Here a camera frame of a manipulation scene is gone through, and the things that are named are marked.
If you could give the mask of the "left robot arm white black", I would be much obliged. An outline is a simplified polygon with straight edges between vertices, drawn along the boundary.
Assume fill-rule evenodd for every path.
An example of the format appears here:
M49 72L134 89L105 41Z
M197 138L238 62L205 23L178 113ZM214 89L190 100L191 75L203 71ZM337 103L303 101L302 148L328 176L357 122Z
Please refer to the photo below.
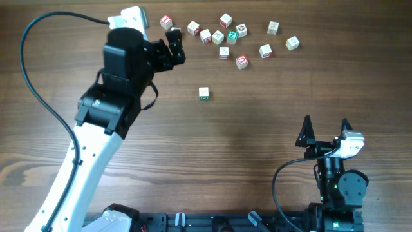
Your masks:
M81 231L100 178L143 110L141 96L156 72L185 62L182 34L149 42L139 30L108 33L104 66L79 99L72 142L53 185L27 231Z

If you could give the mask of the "white block green side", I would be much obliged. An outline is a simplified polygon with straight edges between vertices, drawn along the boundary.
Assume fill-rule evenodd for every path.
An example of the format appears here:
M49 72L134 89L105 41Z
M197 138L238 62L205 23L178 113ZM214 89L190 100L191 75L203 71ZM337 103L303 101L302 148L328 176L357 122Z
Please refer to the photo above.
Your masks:
M199 99L202 101L209 100L209 88L208 87L199 88Z

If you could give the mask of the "red U letter block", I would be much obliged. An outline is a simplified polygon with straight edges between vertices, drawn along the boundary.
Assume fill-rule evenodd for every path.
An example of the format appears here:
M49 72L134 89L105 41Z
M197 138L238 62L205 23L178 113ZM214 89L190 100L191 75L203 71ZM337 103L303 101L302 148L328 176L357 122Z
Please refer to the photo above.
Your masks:
M236 66L239 70L242 70L248 66L248 58L245 54L236 58Z

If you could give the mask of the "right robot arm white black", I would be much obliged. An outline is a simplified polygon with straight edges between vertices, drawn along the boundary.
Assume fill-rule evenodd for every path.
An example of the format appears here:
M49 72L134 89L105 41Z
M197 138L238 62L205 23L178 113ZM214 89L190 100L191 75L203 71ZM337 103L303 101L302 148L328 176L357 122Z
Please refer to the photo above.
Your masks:
M366 195L368 177L358 170L344 169L344 161L353 158L364 146L364 136L342 120L341 134L331 142L315 138L311 118L304 118L295 142L306 148L304 158L317 159L314 171L321 202L311 203L303 217L303 231L364 231L359 209Z

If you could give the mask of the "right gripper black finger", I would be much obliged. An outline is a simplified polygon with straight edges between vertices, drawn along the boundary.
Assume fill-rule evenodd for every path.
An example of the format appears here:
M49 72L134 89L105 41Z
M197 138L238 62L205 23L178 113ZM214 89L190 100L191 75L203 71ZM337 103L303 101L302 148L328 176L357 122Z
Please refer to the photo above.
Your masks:
M341 133L343 134L345 131L352 131L353 128L351 127L347 118L343 118L341 121Z
M301 131L295 142L295 146L306 148L309 146L315 146L316 139L312 126L312 121L309 115L306 115L303 121Z

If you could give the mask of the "white block red sketch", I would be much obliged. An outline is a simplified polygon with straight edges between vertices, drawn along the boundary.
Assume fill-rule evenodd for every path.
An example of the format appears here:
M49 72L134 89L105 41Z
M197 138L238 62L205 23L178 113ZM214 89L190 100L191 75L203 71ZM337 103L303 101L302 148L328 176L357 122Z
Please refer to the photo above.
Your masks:
M227 60L229 58L229 47L220 47L219 48L219 59Z

